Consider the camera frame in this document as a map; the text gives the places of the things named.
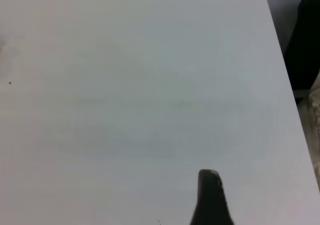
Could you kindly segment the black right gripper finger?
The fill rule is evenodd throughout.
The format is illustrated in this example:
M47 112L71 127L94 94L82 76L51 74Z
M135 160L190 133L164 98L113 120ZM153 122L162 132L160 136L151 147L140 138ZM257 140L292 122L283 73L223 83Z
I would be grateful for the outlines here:
M226 200L222 179L215 170L198 173L197 202L191 225L234 225Z

